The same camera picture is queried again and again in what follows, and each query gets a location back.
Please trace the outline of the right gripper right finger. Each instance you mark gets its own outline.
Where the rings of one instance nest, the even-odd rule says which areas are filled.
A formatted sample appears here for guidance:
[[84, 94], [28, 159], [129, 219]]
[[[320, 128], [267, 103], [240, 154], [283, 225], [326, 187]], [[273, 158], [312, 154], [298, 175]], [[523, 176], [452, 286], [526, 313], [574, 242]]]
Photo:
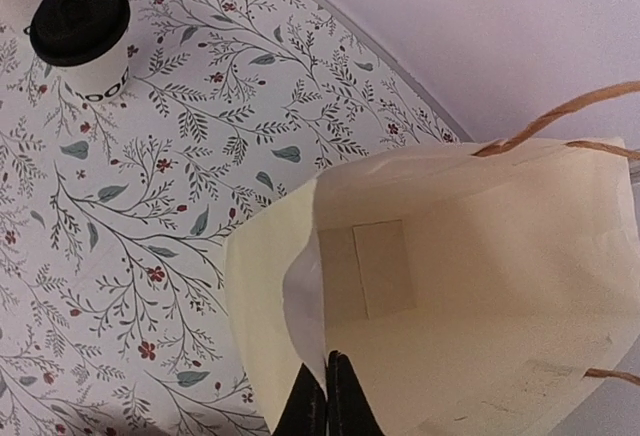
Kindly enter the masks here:
[[383, 435], [346, 354], [339, 351], [329, 354], [326, 382], [329, 435]]

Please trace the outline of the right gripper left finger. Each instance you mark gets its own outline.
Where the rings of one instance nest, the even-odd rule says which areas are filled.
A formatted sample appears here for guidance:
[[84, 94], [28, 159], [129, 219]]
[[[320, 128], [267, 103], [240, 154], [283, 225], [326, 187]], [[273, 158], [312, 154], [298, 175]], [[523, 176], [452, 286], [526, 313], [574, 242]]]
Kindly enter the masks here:
[[325, 395], [310, 370], [302, 364], [272, 435], [324, 436], [325, 434]]

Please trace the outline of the beige paper takeout bag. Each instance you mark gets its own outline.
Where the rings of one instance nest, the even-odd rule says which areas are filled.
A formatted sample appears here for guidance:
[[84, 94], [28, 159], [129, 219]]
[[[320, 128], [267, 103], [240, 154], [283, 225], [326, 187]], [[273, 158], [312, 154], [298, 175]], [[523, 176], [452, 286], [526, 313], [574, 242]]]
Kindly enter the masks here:
[[302, 364], [346, 354], [383, 435], [545, 435], [639, 336], [639, 234], [619, 140], [543, 139], [636, 92], [579, 96], [487, 145], [318, 174], [226, 240], [229, 321], [272, 433]]

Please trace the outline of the white paper coffee cup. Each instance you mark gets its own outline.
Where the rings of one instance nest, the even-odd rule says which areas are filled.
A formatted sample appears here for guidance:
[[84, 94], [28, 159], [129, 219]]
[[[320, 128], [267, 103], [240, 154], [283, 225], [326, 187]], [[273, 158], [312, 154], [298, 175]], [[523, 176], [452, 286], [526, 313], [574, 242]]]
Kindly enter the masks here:
[[87, 103], [116, 98], [129, 80], [129, 61], [124, 38], [98, 58], [58, 72], [72, 96]]

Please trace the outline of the black plastic cup lid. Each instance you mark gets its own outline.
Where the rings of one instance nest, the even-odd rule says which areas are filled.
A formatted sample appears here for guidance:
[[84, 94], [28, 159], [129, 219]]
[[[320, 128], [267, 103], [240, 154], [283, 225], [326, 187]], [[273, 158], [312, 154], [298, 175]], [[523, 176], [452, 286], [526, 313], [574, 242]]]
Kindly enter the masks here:
[[47, 64], [80, 66], [111, 50], [130, 19], [129, 0], [42, 0], [29, 27], [30, 44]]

